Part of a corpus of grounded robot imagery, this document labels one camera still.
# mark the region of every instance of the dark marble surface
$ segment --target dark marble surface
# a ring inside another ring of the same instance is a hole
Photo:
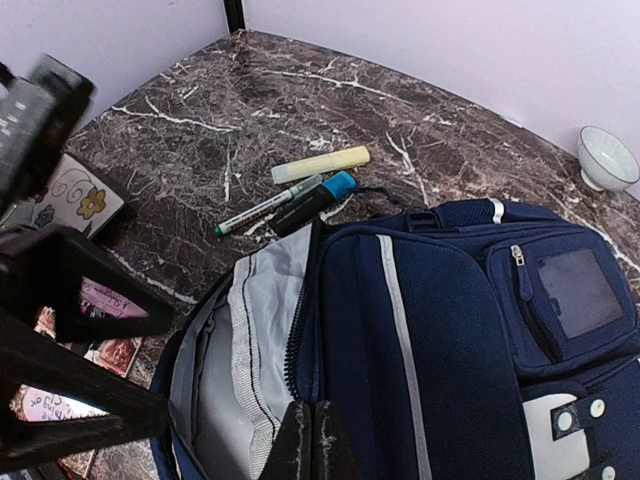
[[[357,145],[372,155],[358,180],[409,204],[494,196],[595,228],[640,292],[640,204],[630,196],[589,190],[574,158],[455,95],[283,38],[217,42],[91,122],[69,151],[129,192],[128,209],[98,242],[182,317],[237,259],[274,239],[260,223],[214,235],[216,223],[279,191],[271,167]],[[358,196],[327,221],[393,211]],[[148,385],[164,340],[147,340],[133,381]],[[100,452],[91,477],[155,478],[146,442]]]

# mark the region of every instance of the wall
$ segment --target wall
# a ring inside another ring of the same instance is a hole
[[[228,34],[220,0],[0,0],[0,60],[24,76],[48,53],[91,81],[88,119]]]
[[[421,78],[571,153],[592,124],[640,158],[637,0],[244,0],[244,9],[250,29]]]

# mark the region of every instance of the snap button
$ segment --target snap button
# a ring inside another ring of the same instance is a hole
[[[566,432],[571,428],[571,425],[573,425],[573,417],[569,412],[564,412],[558,417],[558,428],[561,431]]]
[[[613,467],[606,467],[602,470],[602,480],[614,480],[616,478],[616,469]]]
[[[593,403],[591,404],[591,408],[589,409],[589,411],[591,412],[591,416],[593,418],[600,418],[602,415],[604,415],[604,410],[605,410],[605,403],[603,400],[594,400]]]

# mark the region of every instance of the white bowl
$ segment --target white bowl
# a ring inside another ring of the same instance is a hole
[[[584,127],[578,140],[584,182],[594,190],[619,192],[640,180],[640,167],[624,144],[597,127]]]

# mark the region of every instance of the bowl base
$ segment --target bowl base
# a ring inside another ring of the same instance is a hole
[[[582,177],[582,180],[584,180],[584,183],[586,183],[587,186],[592,190],[595,190],[596,192],[604,191],[604,188],[602,188],[600,185],[598,185],[593,180],[591,180],[587,175],[587,172],[585,172],[583,169],[580,170],[580,176]]]

